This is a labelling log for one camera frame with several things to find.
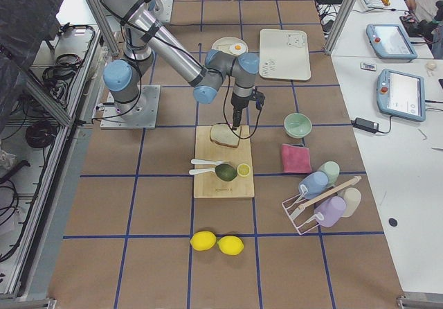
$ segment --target bread slice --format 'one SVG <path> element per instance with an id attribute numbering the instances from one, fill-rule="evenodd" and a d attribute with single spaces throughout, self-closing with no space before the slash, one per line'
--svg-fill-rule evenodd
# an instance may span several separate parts
<path id="1" fill-rule="evenodd" d="M 239 127 L 235 133 L 240 136 L 242 127 Z M 238 148 L 240 138 L 235 136 L 230 130 L 229 126 L 225 123 L 214 124 L 209 132 L 209 139 L 213 143 L 228 146 L 229 148 Z"/>

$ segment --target pink cloth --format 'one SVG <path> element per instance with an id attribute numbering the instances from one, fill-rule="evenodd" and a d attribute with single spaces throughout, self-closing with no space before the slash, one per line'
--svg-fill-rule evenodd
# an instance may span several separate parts
<path id="1" fill-rule="evenodd" d="M 311 173 L 309 148 L 282 144 L 282 161 L 284 173 Z"/>

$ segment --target yellow lemon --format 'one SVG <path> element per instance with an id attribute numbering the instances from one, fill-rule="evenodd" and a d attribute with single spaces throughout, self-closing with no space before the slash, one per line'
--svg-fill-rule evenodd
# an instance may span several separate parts
<path id="1" fill-rule="evenodd" d="M 248 164 L 240 164 L 237 166 L 237 174 L 241 177 L 246 177 L 251 172 L 251 167 Z"/>
<path id="2" fill-rule="evenodd" d="M 198 231 L 191 238 L 191 245 L 197 251 L 209 250 L 217 241 L 214 233 L 210 231 Z"/>
<path id="3" fill-rule="evenodd" d="M 224 236 L 219 242 L 217 242 L 217 244 L 219 245 L 221 252 L 231 256 L 238 255 L 244 248 L 242 240 L 237 236 L 232 235 Z"/>

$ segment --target avocado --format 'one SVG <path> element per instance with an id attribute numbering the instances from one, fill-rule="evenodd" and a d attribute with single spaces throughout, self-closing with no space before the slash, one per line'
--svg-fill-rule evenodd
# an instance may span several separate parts
<path id="1" fill-rule="evenodd" d="M 215 174 L 219 179 L 229 182 L 237 177 L 237 170 L 228 164 L 219 164 L 215 167 Z"/>

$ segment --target lemon slice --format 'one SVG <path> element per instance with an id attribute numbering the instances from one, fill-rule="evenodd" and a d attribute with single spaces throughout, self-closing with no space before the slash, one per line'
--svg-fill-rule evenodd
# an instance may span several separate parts
<path id="1" fill-rule="evenodd" d="M 248 164 L 240 164 L 237 166 L 237 174 L 246 177 L 251 173 L 251 167 Z"/>

